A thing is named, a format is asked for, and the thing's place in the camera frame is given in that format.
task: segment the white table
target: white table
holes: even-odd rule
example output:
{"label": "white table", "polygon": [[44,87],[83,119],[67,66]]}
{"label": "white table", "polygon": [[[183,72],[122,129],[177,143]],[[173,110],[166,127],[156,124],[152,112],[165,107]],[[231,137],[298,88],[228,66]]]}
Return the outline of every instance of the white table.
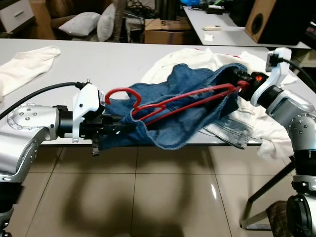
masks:
{"label": "white table", "polygon": [[[205,49],[209,47],[213,52],[239,55],[248,51],[262,59],[268,50],[263,47],[225,47],[225,46],[187,46],[187,45],[154,45],[154,44],[125,44],[100,43],[84,41],[36,40],[36,39],[0,39],[0,65],[9,61],[17,52],[34,50],[48,45],[56,45],[61,49],[59,55],[46,74],[39,76],[23,87],[5,96],[0,103],[0,112],[8,108],[17,100],[43,87],[68,82],[86,81],[107,92],[116,87],[130,86],[140,81],[145,72],[165,55],[186,48]],[[310,101],[316,101],[314,93],[300,80],[288,86]],[[64,87],[45,92],[34,97],[30,102],[41,105],[67,105],[72,110],[72,97],[78,89]],[[216,137],[197,133],[189,144],[226,145]],[[59,138],[56,141],[45,142],[51,145],[71,145],[70,138]],[[82,140],[82,144],[91,144],[90,140]],[[251,145],[259,145],[260,141],[250,141]]]}
{"label": "white table", "polygon": [[[244,31],[245,27],[238,27],[228,14],[215,15],[207,14],[205,11],[190,10],[190,7],[184,7],[195,32],[197,33],[203,45],[217,46],[251,46],[251,47],[288,47],[297,49],[311,49],[306,44],[299,42],[297,45],[277,45],[260,44]],[[220,31],[205,31],[204,25],[218,25],[222,28]],[[205,34],[213,35],[213,41],[205,40]]]}

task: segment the blue denim jeans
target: blue denim jeans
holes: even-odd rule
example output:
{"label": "blue denim jeans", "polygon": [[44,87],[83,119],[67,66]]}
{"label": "blue denim jeans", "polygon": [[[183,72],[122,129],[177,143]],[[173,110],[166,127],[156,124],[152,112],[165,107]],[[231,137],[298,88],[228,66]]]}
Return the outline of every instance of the blue denim jeans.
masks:
{"label": "blue denim jeans", "polygon": [[[229,64],[216,71],[209,69],[193,70],[186,64],[179,64],[173,68],[166,82],[160,84],[137,83],[130,88],[141,94],[141,105],[158,103],[193,90],[229,83],[230,75],[236,68],[244,71],[247,70],[241,64]],[[237,92],[223,99],[186,109],[155,122],[148,127],[146,127],[145,123],[216,93],[218,93],[217,90],[170,102],[164,111],[152,118],[148,118],[144,122],[137,119],[153,112],[154,109],[140,111],[133,118],[131,114],[136,98],[132,94],[129,94],[129,100],[111,99],[111,104],[105,107],[105,113],[124,116],[121,122],[133,123],[136,125],[136,129],[134,132],[128,134],[100,136],[99,149],[104,150],[115,146],[132,145],[155,145],[166,150],[178,149],[184,146],[186,141],[201,128],[235,111],[238,108]]]}

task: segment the white cloth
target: white cloth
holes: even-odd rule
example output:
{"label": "white cloth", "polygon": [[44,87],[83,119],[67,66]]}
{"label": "white cloth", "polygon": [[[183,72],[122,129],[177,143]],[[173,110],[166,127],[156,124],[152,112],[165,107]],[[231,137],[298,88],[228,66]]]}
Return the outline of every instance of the white cloth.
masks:
{"label": "white cloth", "polygon": [[48,72],[54,58],[60,54],[56,46],[17,53],[0,66],[0,95],[5,96],[42,73]]}
{"label": "white cloth", "polygon": [[[230,63],[241,63],[248,68],[248,73],[265,71],[266,62],[248,52],[243,52],[239,56],[227,54],[212,53],[208,48],[205,51],[197,49],[182,49],[170,53],[157,61],[154,66],[145,73],[141,79],[142,83],[161,83],[167,81],[175,65],[185,63],[192,69],[208,68],[217,70],[220,67]],[[281,84],[289,84],[297,79],[288,75]],[[258,156],[266,159],[285,158],[294,154],[291,146],[291,140],[283,126],[271,119],[265,114],[265,109],[261,106],[254,107],[238,98],[239,112],[232,113],[231,117],[238,121],[245,122],[252,127],[251,137],[262,139],[262,145],[258,150]],[[205,127],[206,132],[215,133],[213,127]]]}

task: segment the tiled floor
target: tiled floor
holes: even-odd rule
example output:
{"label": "tiled floor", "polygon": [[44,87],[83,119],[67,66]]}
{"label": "tiled floor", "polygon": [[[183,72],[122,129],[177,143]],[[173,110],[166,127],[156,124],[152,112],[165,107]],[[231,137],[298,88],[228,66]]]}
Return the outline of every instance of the tiled floor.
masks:
{"label": "tiled floor", "polygon": [[[7,231],[13,237],[272,237],[239,227],[246,201],[287,160],[256,147],[42,147]],[[250,214],[295,194],[291,175]]]}

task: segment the gray pillow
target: gray pillow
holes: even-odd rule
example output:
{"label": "gray pillow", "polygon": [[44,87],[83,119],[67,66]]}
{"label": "gray pillow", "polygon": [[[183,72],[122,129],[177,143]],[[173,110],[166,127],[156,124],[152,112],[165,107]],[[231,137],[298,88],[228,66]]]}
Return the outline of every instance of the gray pillow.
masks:
{"label": "gray pillow", "polygon": [[97,26],[97,35],[100,42],[107,41],[114,29],[115,6],[112,3],[102,13]]}
{"label": "gray pillow", "polygon": [[87,36],[96,28],[99,18],[100,14],[98,13],[84,12],[60,26],[59,30],[71,36]]}

